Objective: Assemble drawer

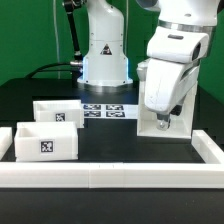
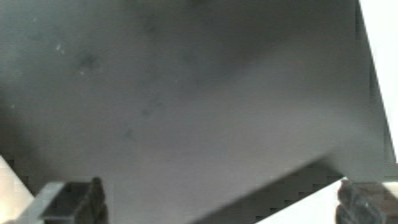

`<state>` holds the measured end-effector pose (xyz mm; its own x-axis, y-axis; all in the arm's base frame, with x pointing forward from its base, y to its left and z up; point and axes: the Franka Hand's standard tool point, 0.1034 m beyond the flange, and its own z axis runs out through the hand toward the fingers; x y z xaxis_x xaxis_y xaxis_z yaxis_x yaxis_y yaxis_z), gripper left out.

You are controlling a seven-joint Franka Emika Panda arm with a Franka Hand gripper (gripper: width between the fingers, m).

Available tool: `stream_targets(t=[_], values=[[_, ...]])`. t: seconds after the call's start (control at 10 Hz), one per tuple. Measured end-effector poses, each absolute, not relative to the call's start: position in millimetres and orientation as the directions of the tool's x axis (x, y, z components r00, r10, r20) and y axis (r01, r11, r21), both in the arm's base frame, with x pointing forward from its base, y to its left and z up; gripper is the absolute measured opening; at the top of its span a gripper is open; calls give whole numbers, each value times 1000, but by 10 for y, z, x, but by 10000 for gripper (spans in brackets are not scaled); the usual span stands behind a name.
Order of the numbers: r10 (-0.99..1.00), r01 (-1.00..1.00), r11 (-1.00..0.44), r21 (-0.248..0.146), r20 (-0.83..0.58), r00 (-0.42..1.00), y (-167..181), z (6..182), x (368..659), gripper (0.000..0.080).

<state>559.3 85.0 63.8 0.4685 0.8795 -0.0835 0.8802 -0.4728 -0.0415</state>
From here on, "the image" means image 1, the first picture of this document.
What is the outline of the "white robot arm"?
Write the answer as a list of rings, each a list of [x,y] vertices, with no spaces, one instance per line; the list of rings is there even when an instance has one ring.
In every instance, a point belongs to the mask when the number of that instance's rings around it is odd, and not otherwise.
[[[178,116],[189,90],[197,82],[200,60],[208,55],[222,0],[136,0],[159,13],[147,45],[148,59],[138,65],[145,81],[144,105],[157,115],[157,128],[166,130]],[[83,84],[119,86],[126,80],[123,16],[106,0],[86,0],[89,51],[84,57]]]

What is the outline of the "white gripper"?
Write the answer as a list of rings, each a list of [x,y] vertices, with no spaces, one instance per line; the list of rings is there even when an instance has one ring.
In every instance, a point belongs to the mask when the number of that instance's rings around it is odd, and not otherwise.
[[[179,116],[177,105],[195,85],[200,59],[206,56],[209,35],[157,27],[147,47],[145,106],[157,113],[157,128],[170,127],[171,110]]]

